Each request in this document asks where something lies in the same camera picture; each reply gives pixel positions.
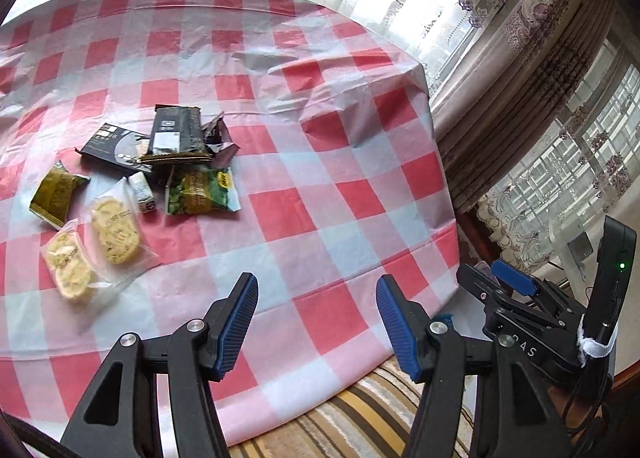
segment cracker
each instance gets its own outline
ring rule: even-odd
[[[97,200],[92,208],[92,226],[110,263],[126,263],[138,251],[140,233],[131,215],[124,203],[112,197]]]
[[[90,292],[93,271],[75,233],[63,232],[53,237],[47,245],[45,261],[63,297],[78,299]]]

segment silver bolt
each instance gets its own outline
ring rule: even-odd
[[[498,335],[498,344],[505,348],[511,348],[516,343],[510,335]]]
[[[125,333],[122,337],[120,337],[120,344],[123,346],[132,346],[136,342],[135,333]]]
[[[434,323],[431,323],[429,325],[429,329],[433,332],[433,333],[438,333],[440,335],[442,335],[443,333],[447,333],[447,325],[444,323],[441,323],[439,321],[436,321]]]
[[[204,321],[202,319],[191,319],[187,323],[187,329],[190,332],[199,332],[204,328]]]

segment white strap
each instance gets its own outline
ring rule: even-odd
[[[618,335],[618,323],[613,328],[613,333],[609,339],[609,344],[604,345],[597,343],[591,338],[585,338],[584,330],[582,329],[582,321],[584,320],[584,314],[580,317],[580,324],[578,324],[578,358],[582,367],[585,367],[587,363],[587,355],[594,359],[601,359],[610,354],[613,349],[613,344],[616,342],[616,336]]]

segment striped fabric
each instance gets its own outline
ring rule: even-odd
[[[231,448],[232,458],[396,458],[409,439],[422,386],[388,359],[327,402]],[[468,458],[472,414],[460,412],[454,458]]]

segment checkered tablecloth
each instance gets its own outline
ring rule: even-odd
[[[161,266],[98,316],[65,303],[28,211],[57,158],[105,121],[149,133],[154,104],[219,110],[241,146],[237,214],[145,216]],[[60,437],[121,333],[171,333],[253,272],[260,301],[212,391],[229,443],[275,427],[390,353],[374,287],[392,273],[433,314],[456,289],[452,206],[421,65],[304,0],[54,0],[0,28],[0,403]],[[170,432],[166,377],[159,379]],[[172,444],[166,444],[170,451]]]

